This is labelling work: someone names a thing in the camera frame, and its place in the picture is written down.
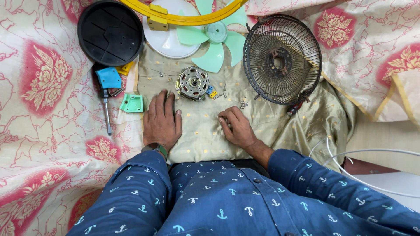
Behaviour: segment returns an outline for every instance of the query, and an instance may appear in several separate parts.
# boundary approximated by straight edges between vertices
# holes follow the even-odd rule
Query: white fan base
[[[169,14],[179,15],[183,10],[185,16],[199,16],[193,5],[184,0],[155,0],[153,4],[159,5],[168,10]],[[153,31],[147,25],[147,17],[143,16],[144,36],[150,46],[160,55],[170,59],[183,59],[197,52],[200,44],[183,45],[178,40],[176,26],[169,25],[168,31]]]

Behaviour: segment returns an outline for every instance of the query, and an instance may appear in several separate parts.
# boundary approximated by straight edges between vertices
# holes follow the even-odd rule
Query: fan grill
[[[273,103],[293,105],[303,102],[315,89],[322,58],[306,25],[278,14],[257,22],[249,31],[243,63],[259,95]]]

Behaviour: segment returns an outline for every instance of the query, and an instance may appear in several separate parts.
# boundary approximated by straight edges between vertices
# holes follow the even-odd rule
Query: hand
[[[167,90],[162,90],[154,97],[149,105],[149,110],[144,113],[143,143],[159,143],[167,152],[171,149],[182,134],[181,110],[177,110],[173,117],[172,104],[175,95],[170,93],[166,102]]]
[[[274,150],[257,139],[249,124],[249,120],[239,108],[236,106],[228,108],[219,113],[218,117],[226,138],[231,143],[245,150],[267,170],[268,161]]]
[[[222,111],[218,117],[226,139],[236,146],[246,151],[259,141],[249,124],[248,118],[237,106]]]

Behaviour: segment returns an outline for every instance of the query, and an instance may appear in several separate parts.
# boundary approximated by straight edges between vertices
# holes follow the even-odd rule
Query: wire
[[[355,153],[355,152],[371,152],[371,151],[399,152],[399,153],[405,153],[405,154],[415,155],[415,156],[418,156],[418,157],[420,157],[420,153],[417,153],[417,152],[411,152],[411,151],[405,151],[405,150],[399,150],[399,149],[372,148],[372,149],[361,149],[361,150],[355,150],[355,151],[342,152],[342,153],[339,153],[339,154],[337,154],[337,155],[333,156],[333,154],[331,153],[331,150],[330,150],[329,143],[328,143],[328,138],[326,138],[326,139],[327,139],[327,149],[328,149],[328,152],[329,152],[329,154],[330,154],[330,156],[331,156],[331,157],[330,157],[327,161],[325,161],[325,163],[323,164],[323,166],[327,165],[327,164],[328,164],[328,162],[330,162],[330,160],[333,160],[333,161],[335,162],[335,164],[338,166],[338,168],[340,168],[340,170],[341,170],[342,172],[344,172],[346,175],[348,175],[348,177],[349,177],[349,178],[354,179],[354,180],[356,180],[356,181],[359,181],[360,183],[362,183],[362,184],[364,184],[364,185],[366,185],[366,186],[369,186],[369,187],[371,187],[371,188],[373,188],[373,189],[377,189],[377,190],[380,190],[380,191],[383,191],[383,192],[387,192],[387,193],[390,193],[390,194],[395,194],[395,195],[400,195],[400,196],[405,196],[405,197],[420,198],[420,196],[411,195],[411,194],[398,193],[398,192],[394,192],[394,191],[390,191],[390,190],[386,190],[386,189],[378,188],[378,187],[373,186],[373,185],[371,185],[371,184],[365,183],[365,182],[363,182],[363,181],[359,180],[358,178],[356,178],[356,177],[352,176],[352,175],[351,175],[351,174],[349,174],[347,171],[345,171],[345,170],[344,170],[344,169],[340,166],[340,164],[337,162],[337,160],[335,159],[335,158],[336,158],[336,157],[338,157],[338,156],[341,156],[341,155],[344,155],[344,154],[349,154],[349,153]],[[320,144],[323,140],[319,141],[319,142],[315,145],[315,147],[313,147],[313,148],[312,148],[312,150],[311,150],[311,152],[310,152],[310,154],[309,154],[309,157],[310,157],[310,155],[311,155],[312,151],[316,148],[316,146],[317,146],[318,144]]]

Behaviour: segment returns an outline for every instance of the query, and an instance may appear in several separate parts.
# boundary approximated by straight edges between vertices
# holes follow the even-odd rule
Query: shirt cuff
[[[295,170],[300,168],[299,166],[307,158],[294,150],[278,149],[268,160],[268,174],[271,179],[289,188]]]
[[[169,178],[168,167],[166,166],[165,159],[160,153],[154,150],[141,152],[131,159],[128,159],[115,171],[110,180],[106,183],[104,190],[111,187],[119,174],[126,168],[130,168],[132,165],[142,166],[145,168],[145,170],[150,169],[154,171],[157,175],[160,176],[168,191],[171,190],[171,180]]]

